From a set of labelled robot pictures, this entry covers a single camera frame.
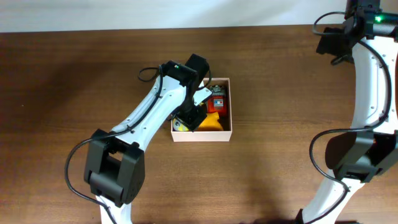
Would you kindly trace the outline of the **yellow grey toy ball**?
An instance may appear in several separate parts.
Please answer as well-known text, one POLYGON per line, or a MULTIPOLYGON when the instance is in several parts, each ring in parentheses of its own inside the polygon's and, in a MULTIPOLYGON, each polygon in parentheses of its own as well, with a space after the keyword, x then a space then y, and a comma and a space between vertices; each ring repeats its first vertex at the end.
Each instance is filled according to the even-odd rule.
POLYGON ((189 129, 184 124, 182 124, 177 118, 174 118, 172 120, 172 126, 173 126, 174 131, 178 131, 178 132, 189 131, 189 129))

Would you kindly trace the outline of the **orange toy fish figure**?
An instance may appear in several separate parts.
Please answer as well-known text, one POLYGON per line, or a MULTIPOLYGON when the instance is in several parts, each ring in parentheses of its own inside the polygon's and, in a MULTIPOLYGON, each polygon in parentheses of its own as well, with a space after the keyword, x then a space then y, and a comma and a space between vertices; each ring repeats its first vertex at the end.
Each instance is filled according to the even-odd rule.
POLYGON ((199 125, 198 131, 224 131, 222 125, 219 122, 218 112, 207 113, 206 118, 199 125))

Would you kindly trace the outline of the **red toy fire truck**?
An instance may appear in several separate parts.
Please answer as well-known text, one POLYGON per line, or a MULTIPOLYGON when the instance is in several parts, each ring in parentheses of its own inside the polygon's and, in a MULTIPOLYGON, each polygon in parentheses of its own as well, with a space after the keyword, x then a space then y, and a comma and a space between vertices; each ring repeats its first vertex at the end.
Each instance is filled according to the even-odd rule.
POLYGON ((219 117, 225 117, 228 114, 226 89, 222 85, 210 86, 211 97, 207 101, 207 113, 218 113, 219 117))

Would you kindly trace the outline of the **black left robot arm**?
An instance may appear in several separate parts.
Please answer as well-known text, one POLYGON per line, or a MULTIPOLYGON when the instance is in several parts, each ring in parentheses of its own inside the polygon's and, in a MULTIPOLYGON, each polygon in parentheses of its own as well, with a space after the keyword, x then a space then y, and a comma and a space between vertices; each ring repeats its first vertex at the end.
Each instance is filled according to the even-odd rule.
POLYGON ((210 66, 193 54, 185 64, 155 68, 155 83, 139 106, 111 131, 95 131, 88 145, 84 180, 100 204, 102 223, 130 223, 131 203, 145 179, 144 153, 170 116, 189 131, 205 120, 200 106, 211 96, 203 79, 210 66))

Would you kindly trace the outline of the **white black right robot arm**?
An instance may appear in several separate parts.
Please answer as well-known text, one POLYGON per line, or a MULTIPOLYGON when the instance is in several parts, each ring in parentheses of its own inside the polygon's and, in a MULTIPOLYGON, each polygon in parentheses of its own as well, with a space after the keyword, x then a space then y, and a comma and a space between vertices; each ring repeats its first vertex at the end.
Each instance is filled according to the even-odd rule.
POLYGON ((319 54, 355 67, 351 126, 330 129, 323 181, 296 223, 336 223, 350 198, 397 162, 397 15, 375 0, 348 1, 340 28, 320 33, 319 54))

